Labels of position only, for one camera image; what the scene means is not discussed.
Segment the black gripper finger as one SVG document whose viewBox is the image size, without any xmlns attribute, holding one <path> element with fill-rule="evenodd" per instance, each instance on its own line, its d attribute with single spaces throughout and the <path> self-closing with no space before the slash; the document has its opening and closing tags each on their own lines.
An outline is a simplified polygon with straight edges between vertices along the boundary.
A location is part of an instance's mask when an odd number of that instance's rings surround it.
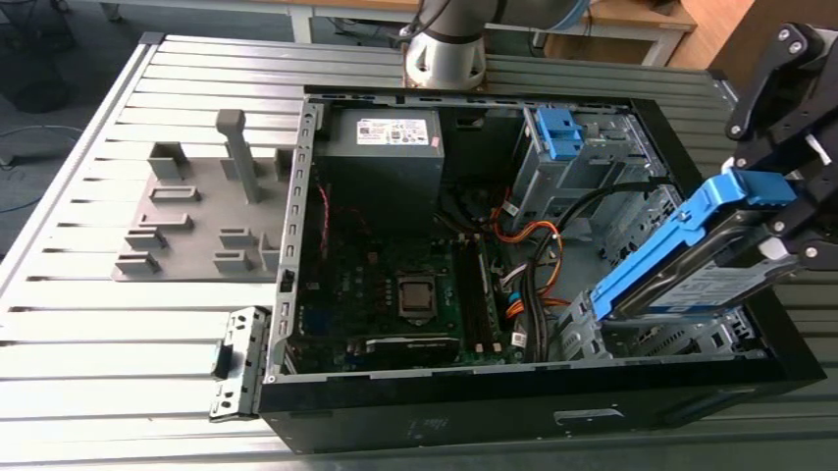
<svg viewBox="0 0 838 471">
<path fill-rule="evenodd" d="M 817 74 L 807 64 L 822 53 L 823 39 L 811 26 L 781 25 L 726 127 L 727 137 L 737 142 L 733 166 L 738 170 L 793 172 L 811 160 L 805 137 L 823 112 L 811 98 Z"/>
<path fill-rule="evenodd" d="M 769 236 L 758 253 L 771 261 L 794 262 L 807 271 L 837 270 L 837 186 L 789 185 L 751 197 L 770 208 L 762 220 Z"/>
</svg>

